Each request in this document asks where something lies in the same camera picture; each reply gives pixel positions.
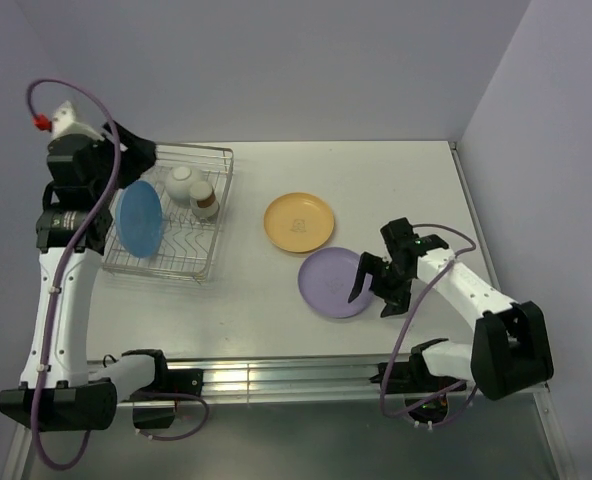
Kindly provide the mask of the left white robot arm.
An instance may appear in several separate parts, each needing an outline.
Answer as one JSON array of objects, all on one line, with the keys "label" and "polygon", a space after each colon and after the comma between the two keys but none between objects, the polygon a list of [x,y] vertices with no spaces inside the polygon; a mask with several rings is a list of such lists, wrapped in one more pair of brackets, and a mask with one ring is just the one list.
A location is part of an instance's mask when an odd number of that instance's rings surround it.
[{"label": "left white robot arm", "polygon": [[52,176],[36,222],[41,269],[32,345],[19,384],[0,392],[0,412],[40,432],[107,429],[118,403],[139,391],[159,399],[171,386],[159,350],[127,351],[90,374],[87,330],[92,290],[112,225],[114,194],[156,161],[156,145],[122,125],[106,136],[64,134],[47,147]]}]

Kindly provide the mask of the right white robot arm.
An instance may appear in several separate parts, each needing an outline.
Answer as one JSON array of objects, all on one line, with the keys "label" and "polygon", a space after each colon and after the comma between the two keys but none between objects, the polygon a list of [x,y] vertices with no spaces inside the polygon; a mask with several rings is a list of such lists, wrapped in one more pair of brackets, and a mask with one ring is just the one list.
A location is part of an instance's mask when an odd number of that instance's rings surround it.
[{"label": "right white robot arm", "polygon": [[554,364],[541,308],[503,294],[466,266],[460,257],[475,242],[454,251],[440,236],[417,230],[407,218],[381,228],[389,256],[361,254],[348,300],[368,289],[383,300],[382,317],[411,320],[435,291],[465,320],[472,339],[436,338],[413,347],[403,362],[390,359],[376,378],[382,391],[438,392],[472,382],[499,400],[550,380]]}]

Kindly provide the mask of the purple plate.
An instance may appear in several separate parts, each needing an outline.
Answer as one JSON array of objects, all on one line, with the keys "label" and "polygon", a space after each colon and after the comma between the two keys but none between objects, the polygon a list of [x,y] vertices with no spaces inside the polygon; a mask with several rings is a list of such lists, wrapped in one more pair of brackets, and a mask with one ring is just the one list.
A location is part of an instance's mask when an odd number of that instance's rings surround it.
[{"label": "purple plate", "polygon": [[318,314],[345,319],[362,313],[373,302],[367,276],[358,297],[348,297],[354,286],[360,255],[342,247],[323,248],[309,255],[298,272],[298,288],[304,301]]}]

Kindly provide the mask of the steel cup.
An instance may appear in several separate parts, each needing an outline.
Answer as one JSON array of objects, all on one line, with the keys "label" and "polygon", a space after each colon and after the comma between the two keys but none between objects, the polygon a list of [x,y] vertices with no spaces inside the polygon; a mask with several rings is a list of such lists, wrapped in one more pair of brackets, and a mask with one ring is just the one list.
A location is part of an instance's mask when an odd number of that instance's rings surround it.
[{"label": "steel cup", "polygon": [[219,211],[215,190],[207,180],[194,182],[189,188],[190,208],[199,219],[214,217]]}]

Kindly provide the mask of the orange plate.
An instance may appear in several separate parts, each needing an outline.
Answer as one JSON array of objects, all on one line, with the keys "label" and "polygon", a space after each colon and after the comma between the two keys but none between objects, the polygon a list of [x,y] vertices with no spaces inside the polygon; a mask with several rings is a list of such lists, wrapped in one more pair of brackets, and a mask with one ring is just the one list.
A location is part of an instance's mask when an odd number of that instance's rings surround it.
[{"label": "orange plate", "polygon": [[335,217],[319,197],[293,192],[273,200],[263,217],[271,243],[289,253],[308,253],[322,247],[332,236]]}]

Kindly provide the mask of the blue plate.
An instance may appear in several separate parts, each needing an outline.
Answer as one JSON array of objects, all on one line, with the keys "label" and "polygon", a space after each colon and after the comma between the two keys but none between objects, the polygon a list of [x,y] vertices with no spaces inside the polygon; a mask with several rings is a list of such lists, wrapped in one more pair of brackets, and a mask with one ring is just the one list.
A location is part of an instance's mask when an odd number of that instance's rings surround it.
[{"label": "blue plate", "polygon": [[135,181],[119,196],[115,209],[118,239],[136,258],[148,258],[159,250],[163,237],[163,213],[154,187]]}]

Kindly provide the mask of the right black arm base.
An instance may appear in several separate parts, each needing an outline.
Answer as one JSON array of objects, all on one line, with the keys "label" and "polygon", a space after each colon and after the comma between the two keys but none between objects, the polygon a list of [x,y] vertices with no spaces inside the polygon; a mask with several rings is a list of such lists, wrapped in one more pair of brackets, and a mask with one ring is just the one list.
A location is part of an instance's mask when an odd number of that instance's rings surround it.
[{"label": "right black arm base", "polygon": [[[453,377],[435,377],[429,373],[422,373],[420,367],[415,367],[413,361],[395,362],[386,394],[421,394],[434,393],[455,385],[455,391],[465,391],[466,384]],[[443,421],[448,413],[447,394],[430,400],[422,406],[412,410],[410,416],[421,423]]]}]

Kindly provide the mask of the white ceramic bowl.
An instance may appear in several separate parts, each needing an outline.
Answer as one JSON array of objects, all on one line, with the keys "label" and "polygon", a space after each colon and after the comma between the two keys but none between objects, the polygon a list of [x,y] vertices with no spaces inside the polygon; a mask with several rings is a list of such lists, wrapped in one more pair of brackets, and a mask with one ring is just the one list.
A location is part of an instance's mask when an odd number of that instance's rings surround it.
[{"label": "white ceramic bowl", "polygon": [[173,168],[165,179],[165,192],[173,203],[180,207],[189,207],[191,202],[190,187],[204,179],[203,172],[195,167],[179,166]]}]

